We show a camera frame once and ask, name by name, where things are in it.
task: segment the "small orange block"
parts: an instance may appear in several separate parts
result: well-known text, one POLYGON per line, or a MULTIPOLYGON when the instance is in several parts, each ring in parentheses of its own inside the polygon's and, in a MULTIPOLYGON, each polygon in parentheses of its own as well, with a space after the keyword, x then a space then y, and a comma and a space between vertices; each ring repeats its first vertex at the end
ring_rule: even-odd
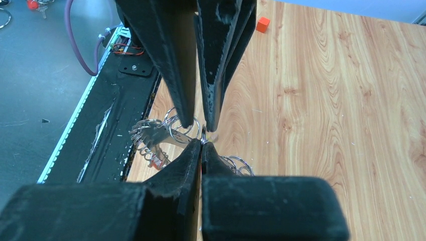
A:
POLYGON ((261 33, 265 33, 266 30, 268 29, 269 23, 271 21, 265 17, 261 17, 259 19, 259 21, 257 21, 257 26, 256 26, 256 30, 261 32, 261 33))

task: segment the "gray floor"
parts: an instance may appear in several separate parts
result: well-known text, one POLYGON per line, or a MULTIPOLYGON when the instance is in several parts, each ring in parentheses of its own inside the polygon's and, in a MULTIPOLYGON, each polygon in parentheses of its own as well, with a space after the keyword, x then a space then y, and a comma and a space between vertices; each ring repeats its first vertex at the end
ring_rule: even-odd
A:
MULTIPOLYGON (((0 29, 0 210, 20 186, 37 181, 90 80, 70 47, 64 6, 49 5, 47 19, 23 0, 3 7, 13 19, 0 29)), ((98 34, 119 23, 114 0, 75 1, 71 16, 93 68, 98 34)))

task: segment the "wooden table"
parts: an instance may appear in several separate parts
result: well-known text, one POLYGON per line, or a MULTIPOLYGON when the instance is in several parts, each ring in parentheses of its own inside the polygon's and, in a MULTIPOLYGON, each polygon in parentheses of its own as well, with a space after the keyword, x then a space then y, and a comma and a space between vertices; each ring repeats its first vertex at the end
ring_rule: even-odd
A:
MULTIPOLYGON (((326 179, 352 240, 426 240, 426 28, 265 0, 258 16, 271 24, 228 88, 217 151, 326 179)), ((172 106, 162 83, 150 118, 172 106)), ((154 173, 137 156, 128 180, 154 173)))

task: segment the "silver metal ring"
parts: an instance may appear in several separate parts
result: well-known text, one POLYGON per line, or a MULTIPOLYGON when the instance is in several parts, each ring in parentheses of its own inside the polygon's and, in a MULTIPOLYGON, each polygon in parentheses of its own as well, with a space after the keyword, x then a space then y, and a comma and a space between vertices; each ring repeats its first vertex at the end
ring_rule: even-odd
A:
POLYGON ((12 19, 12 14, 9 12, 9 11, 7 11, 6 9, 2 9, 2 8, 0 8, 0 12, 1 11, 3 11, 3 12, 5 12, 7 15, 9 15, 9 18, 8 18, 8 20, 6 21, 6 23, 5 24, 3 24, 3 25, 0 25, 0 29, 2 29, 2 28, 4 28, 4 27, 6 27, 10 22, 11 22, 11 19, 12 19))

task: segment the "purple cable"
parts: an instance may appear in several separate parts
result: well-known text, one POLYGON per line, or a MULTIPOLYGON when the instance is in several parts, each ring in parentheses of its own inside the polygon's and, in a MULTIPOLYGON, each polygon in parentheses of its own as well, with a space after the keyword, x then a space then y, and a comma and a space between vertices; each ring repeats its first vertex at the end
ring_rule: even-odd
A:
POLYGON ((80 65, 83 67, 83 69, 91 76, 96 76, 99 73, 99 60, 98 60, 98 51, 99 51, 99 47, 102 44, 102 41, 106 38, 106 36, 108 36, 110 34, 109 31, 105 32, 103 35, 101 35, 96 43, 96 47, 94 50, 94 63, 95 63, 95 68, 96 71, 93 72, 88 65, 86 64, 86 62, 84 61, 82 55, 80 54, 80 51, 77 47, 77 43, 75 42, 74 39, 74 35, 72 33, 72 28, 71 28, 71 19, 70 19, 70 15, 71 15, 71 5, 72 2, 74 0, 67 0, 67 2, 65 3, 65 14, 64 14, 64 19, 65 19, 65 27, 67 30, 67 34, 69 37, 69 41, 71 42, 71 47, 72 50, 74 51, 75 56, 77 57, 78 62, 80 63, 80 65))

